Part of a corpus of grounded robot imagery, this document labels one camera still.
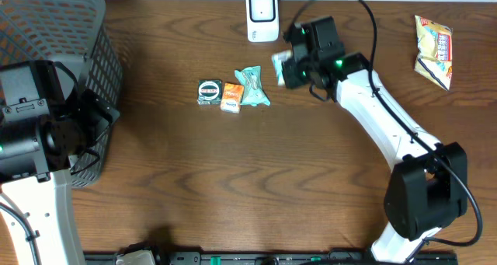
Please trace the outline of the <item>teal tissue pack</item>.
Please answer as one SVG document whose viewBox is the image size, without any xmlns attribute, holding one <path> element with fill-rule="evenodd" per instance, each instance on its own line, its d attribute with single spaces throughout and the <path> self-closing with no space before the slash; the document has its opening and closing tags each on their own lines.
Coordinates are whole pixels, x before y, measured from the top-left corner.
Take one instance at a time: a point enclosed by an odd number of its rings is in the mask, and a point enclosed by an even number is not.
<svg viewBox="0 0 497 265">
<path fill-rule="evenodd" d="M 273 54 L 271 59 L 273 67 L 277 77 L 278 86 L 285 86 L 285 81 L 283 78 L 283 63 L 293 56 L 291 50 L 281 51 L 279 53 Z"/>
</svg>

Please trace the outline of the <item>round clear packaged item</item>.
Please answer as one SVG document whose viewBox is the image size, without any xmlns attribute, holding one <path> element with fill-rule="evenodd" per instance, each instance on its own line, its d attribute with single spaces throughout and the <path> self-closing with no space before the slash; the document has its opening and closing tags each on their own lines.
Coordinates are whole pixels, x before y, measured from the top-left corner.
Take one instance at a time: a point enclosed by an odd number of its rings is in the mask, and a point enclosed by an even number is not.
<svg viewBox="0 0 497 265">
<path fill-rule="evenodd" d="M 200 80 L 197 102 L 199 105 L 220 105 L 222 97 L 221 80 Z"/>
</svg>

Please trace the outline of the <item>teal snack packet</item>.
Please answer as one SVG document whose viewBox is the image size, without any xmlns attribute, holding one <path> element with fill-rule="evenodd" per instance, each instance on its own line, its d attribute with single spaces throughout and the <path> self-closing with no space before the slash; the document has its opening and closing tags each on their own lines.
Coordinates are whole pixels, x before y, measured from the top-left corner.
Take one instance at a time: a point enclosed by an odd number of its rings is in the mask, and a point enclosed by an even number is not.
<svg viewBox="0 0 497 265">
<path fill-rule="evenodd" d="M 244 86 L 242 96 L 242 106 L 258 106 L 271 104 L 269 98 L 262 89 L 261 67 L 247 67 L 243 70 L 235 70 L 235 77 L 241 85 Z"/>
</svg>

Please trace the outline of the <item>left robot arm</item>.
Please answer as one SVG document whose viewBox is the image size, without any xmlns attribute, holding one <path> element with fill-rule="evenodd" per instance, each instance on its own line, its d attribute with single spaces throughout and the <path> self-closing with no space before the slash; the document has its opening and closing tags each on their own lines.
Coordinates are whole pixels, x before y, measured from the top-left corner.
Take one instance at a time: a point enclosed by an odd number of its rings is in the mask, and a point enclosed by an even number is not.
<svg viewBox="0 0 497 265">
<path fill-rule="evenodd" d="M 58 61 L 1 69 L 1 216 L 21 264 L 83 264 L 71 180 L 120 116 Z"/>
</svg>

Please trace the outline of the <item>yellow snack bag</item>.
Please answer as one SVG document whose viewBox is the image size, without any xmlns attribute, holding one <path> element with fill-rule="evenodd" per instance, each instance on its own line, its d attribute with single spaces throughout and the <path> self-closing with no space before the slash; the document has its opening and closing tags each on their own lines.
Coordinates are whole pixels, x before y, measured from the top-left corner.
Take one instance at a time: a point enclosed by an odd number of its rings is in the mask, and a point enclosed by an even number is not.
<svg viewBox="0 0 497 265">
<path fill-rule="evenodd" d="M 419 53 L 414 70 L 448 91 L 453 75 L 453 30 L 422 16 L 415 16 Z"/>
</svg>

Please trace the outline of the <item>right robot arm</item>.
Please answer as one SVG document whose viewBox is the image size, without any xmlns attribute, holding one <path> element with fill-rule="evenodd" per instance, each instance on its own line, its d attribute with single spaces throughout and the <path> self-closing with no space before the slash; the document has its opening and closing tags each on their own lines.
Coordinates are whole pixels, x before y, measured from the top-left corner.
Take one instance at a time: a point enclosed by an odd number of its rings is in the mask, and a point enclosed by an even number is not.
<svg viewBox="0 0 497 265">
<path fill-rule="evenodd" d="M 381 83 L 361 53 L 317 58 L 306 49 L 272 56 L 279 83 L 326 92 L 362 126 L 390 170 L 384 198 L 388 218 L 370 247 L 376 261 L 407 263 L 430 239 L 467 212 L 467 156 L 416 123 Z"/>
</svg>

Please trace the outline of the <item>orange tissue pack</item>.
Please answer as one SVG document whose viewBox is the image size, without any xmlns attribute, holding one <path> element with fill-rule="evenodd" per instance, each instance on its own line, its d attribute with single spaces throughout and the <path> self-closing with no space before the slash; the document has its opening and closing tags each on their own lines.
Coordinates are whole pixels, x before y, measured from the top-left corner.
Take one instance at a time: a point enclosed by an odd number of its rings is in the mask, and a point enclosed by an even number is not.
<svg viewBox="0 0 497 265">
<path fill-rule="evenodd" d="M 225 83 L 220 108 L 224 112 L 239 113 L 241 109 L 244 86 Z"/>
</svg>

